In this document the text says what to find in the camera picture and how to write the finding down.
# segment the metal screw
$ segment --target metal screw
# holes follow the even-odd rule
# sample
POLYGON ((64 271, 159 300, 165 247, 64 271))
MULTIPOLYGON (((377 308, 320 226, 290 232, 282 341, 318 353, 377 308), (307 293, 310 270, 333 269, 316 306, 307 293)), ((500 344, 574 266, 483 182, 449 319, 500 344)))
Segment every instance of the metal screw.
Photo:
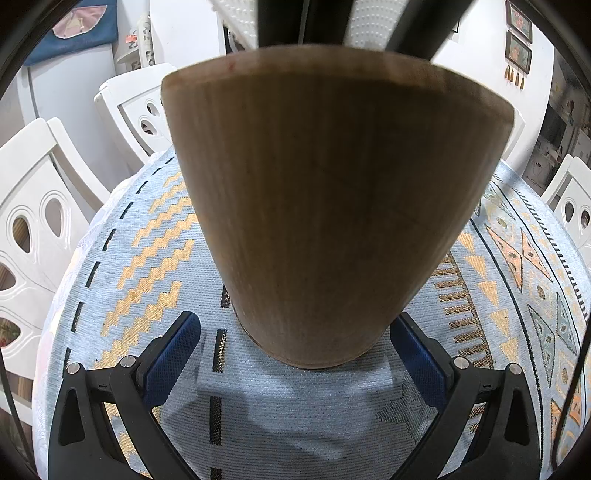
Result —
POLYGON ((464 370, 470 366, 470 362, 462 356, 458 356, 453 359, 453 364, 461 370, 464 370))
POLYGON ((514 375, 521 375, 521 367, 517 364, 511 364, 509 365, 509 370, 511 370, 511 373, 514 375))
POLYGON ((79 369, 80 369, 80 364, 73 363, 73 364, 68 365, 67 372, 70 375, 74 375, 75 373, 78 372, 79 369))
POLYGON ((127 355, 125 357, 123 357, 121 359, 121 362, 119 362, 119 364, 123 367, 123 368, 129 368, 134 366, 135 363, 135 357, 133 355, 127 355))

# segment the refrigerator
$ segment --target refrigerator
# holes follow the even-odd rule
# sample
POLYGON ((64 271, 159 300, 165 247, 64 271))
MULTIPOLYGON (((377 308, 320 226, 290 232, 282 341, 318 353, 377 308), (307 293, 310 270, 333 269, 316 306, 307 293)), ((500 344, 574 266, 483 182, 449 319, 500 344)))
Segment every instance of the refrigerator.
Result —
POLYGON ((581 129, 579 129, 576 135, 577 137, 573 143, 573 151, 571 155, 579 157, 588 165, 589 155, 591 154, 591 140, 581 129))

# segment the oval cutout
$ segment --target oval cutout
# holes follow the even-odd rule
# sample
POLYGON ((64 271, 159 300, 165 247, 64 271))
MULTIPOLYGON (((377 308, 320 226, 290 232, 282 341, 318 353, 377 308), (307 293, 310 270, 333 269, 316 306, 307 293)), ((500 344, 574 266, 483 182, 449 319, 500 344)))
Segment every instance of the oval cutout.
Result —
POLYGON ((0 263, 0 290, 8 290, 16 285, 17 280, 12 272, 4 264, 0 263))
POLYGON ((31 232, 24 217, 17 217, 12 224, 12 237, 17 245, 26 253, 31 251, 31 232))
POLYGON ((589 212, 587 210, 583 210, 583 213, 581 213, 581 227, 583 227, 583 230, 585 230, 588 225, 589 225, 589 212))
POLYGON ((45 206, 45 219, 51 231, 56 237, 61 235, 61 203, 57 199, 51 199, 45 206))
POLYGON ((156 135, 156 133, 157 133, 156 129, 147 120, 142 120, 141 126, 142 126, 142 130, 144 131, 144 133, 147 133, 148 135, 156 135))
POLYGON ((13 343, 19 335, 21 329, 10 320, 0 317, 0 347, 5 347, 13 343))
POLYGON ((160 116, 160 110, 158 110, 152 102, 148 102, 146 108, 148 109, 148 112, 150 112, 150 115, 160 116))
POLYGON ((574 215, 574 207, 572 203, 566 202, 566 205, 564 205, 564 215, 566 217, 566 222, 569 223, 574 215))

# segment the wall decoration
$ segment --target wall decoration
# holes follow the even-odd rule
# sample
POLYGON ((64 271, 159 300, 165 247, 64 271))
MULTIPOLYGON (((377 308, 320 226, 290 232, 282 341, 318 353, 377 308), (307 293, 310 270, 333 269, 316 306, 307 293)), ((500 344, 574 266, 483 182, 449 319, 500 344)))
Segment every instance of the wall decoration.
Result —
POLYGON ((529 42, 533 42, 532 32, 533 32, 533 25, 531 20, 527 18, 521 10, 519 10, 515 5, 513 5, 509 0, 506 1, 507 7, 507 25, 516 29, 520 35, 529 42))
POLYGON ((507 31, 505 58, 515 63, 521 70, 529 74, 531 67, 531 50, 513 33, 507 31))

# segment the light blue tablecloth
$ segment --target light blue tablecloth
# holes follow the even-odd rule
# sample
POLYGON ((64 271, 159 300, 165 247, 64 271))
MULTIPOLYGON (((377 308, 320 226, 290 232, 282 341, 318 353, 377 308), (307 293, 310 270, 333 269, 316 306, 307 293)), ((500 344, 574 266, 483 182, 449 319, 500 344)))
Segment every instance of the light blue tablecloth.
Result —
MULTIPOLYGON (((122 190, 82 240, 44 329, 34 392, 41 476, 67 364, 107 367, 138 355, 180 312, 192 310, 202 322, 201 341, 156 415, 200 478, 389 478, 436 412, 423 403, 388 336, 359 359, 325 371, 269 358, 234 317, 174 151, 122 190), (214 367, 220 339, 221 371, 214 367)), ((485 368, 523 366, 538 419, 542 478, 590 294, 570 238, 501 162, 450 253, 406 309, 452 356, 485 368)), ((589 371, 587 364, 561 458, 590 416, 589 371)), ((144 472, 116 410, 109 413, 130 465, 144 472)), ((481 414, 475 407, 445 471, 461 461, 481 414)))

